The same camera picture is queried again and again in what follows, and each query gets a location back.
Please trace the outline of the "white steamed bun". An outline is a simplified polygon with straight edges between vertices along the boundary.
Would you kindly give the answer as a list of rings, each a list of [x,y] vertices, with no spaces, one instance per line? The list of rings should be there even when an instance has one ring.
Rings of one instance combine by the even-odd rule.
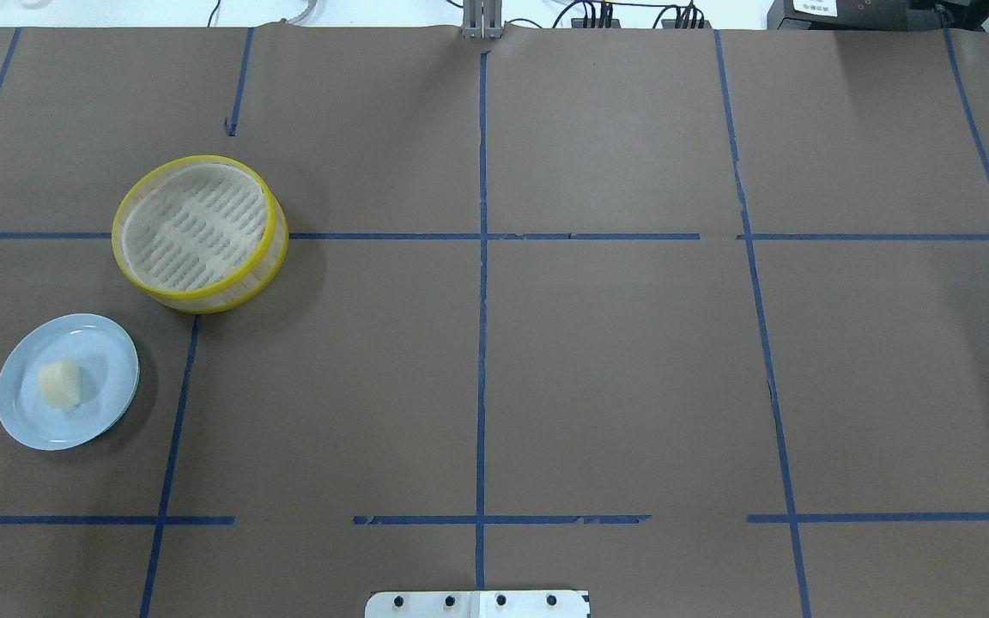
[[[82,369],[77,361],[62,359],[38,371],[40,398],[52,409],[71,409],[82,402]]]

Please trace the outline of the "yellow round steamer basket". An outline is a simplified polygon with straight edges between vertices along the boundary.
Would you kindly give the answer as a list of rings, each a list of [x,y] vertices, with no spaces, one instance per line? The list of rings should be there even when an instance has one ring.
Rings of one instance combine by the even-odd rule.
[[[227,312],[270,285],[287,256],[285,211],[259,173],[201,154],[138,180],[112,226],[121,273],[164,306]]]

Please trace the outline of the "black usb hub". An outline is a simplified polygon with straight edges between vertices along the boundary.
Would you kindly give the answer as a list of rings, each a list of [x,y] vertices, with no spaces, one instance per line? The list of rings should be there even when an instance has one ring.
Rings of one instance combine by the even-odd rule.
[[[581,17],[572,17],[570,19],[571,28],[580,28],[580,30],[616,30],[621,28],[622,24],[620,20],[617,19],[611,12],[599,12],[596,15],[594,13],[588,13],[588,15],[582,15]]]
[[[662,30],[710,30],[712,24],[702,12],[695,10],[677,15],[674,19],[659,17],[656,27]]]

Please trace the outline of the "light blue plate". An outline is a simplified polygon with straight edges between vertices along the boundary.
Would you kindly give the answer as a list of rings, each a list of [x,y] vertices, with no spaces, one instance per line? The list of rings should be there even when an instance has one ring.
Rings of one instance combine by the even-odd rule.
[[[38,390],[38,371],[72,359],[82,369],[82,402],[52,409]],[[20,340],[0,369],[0,423],[20,445],[60,451],[83,445],[125,414],[140,382],[129,334],[99,314],[74,313],[40,325]]]

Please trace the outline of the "black box device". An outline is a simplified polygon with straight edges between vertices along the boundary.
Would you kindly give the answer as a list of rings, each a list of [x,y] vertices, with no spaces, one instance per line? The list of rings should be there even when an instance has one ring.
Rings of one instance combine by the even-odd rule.
[[[774,1],[767,30],[907,30],[910,1]]]

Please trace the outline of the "aluminium frame post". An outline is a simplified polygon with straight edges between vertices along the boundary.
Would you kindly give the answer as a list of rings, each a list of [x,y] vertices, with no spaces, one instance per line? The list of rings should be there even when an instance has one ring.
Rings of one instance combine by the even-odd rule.
[[[501,39],[505,32],[501,0],[463,0],[462,35],[464,39]]]

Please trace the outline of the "white pedestal column base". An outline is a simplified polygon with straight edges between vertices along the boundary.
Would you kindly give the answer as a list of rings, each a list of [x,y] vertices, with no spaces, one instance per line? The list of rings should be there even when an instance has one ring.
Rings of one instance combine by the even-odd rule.
[[[365,617],[590,617],[587,591],[380,591]]]

